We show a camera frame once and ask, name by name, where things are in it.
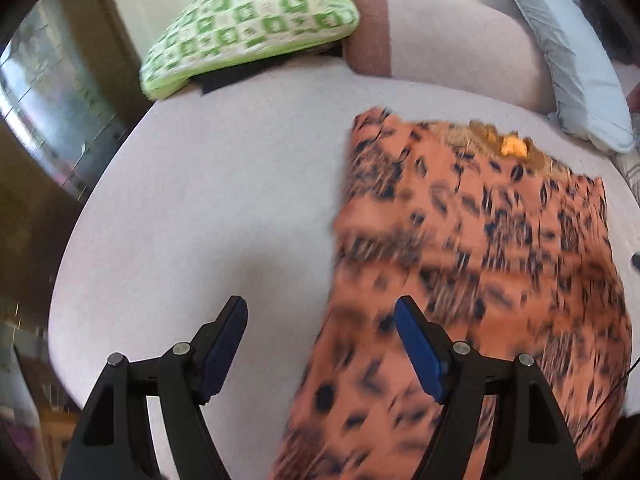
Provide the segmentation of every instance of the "black cable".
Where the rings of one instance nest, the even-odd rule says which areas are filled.
[[[589,427],[589,425],[593,422],[593,419],[596,417],[596,415],[598,414],[598,412],[600,411],[600,409],[604,406],[605,402],[607,402],[609,400],[609,397],[611,396],[611,394],[613,392],[615,392],[619,387],[620,384],[622,384],[623,382],[625,382],[626,378],[629,377],[629,374],[634,371],[634,368],[636,366],[638,366],[638,363],[640,363],[640,357],[638,359],[636,359],[636,362],[633,364],[633,366],[631,368],[629,368],[628,371],[626,371],[626,373],[620,378],[620,380],[616,383],[616,385],[610,389],[609,393],[607,394],[607,396],[604,398],[604,400],[600,403],[600,405],[598,406],[598,409],[593,412],[593,415],[591,415],[591,418],[587,421],[587,423],[584,425],[584,428],[582,428],[582,431],[580,432],[580,434],[578,435],[578,437],[575,439],[574,441],[574,446],[578,447],[578,442],[580,442],[580,439],[582,438],[582,436],[584,435],[584,432],[587,431],[587,428]]]

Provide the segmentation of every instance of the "pillow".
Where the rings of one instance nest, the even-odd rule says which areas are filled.
[[[556,110],[549,67],[526,23],[472,0],[353,1],[360,25],[343,45],[355,72]]]
[[[358,20],[351,0],[196,0],[149,50],[142,89],[163,99],[193,75],[341,40]]]
[[[536,35],[551,69],[562,129],[598,149],[633,149],[631,116],[620,81],[574,0],[513,0]]]

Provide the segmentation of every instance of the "checkered pillow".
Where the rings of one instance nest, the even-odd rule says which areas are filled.
[[[351,0],[196,0],[149,50],[142,89],[164,99],[193,75],[340,40],[359,19]]]

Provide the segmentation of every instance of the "orange patterned fabric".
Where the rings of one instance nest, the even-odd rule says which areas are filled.
[[[532,354],[574,439],[628,368],[631,326],[602,181],[555,180],[451,148],[450,126],[378,108],[356,118],[328,315],[272,479],[412,477],[441,408],[395,330],[403,294],[484,355]],[[607,444],[623,394],[578,443],[583,465]],[[487,397],[466,479],[481,475],[493,406]]]

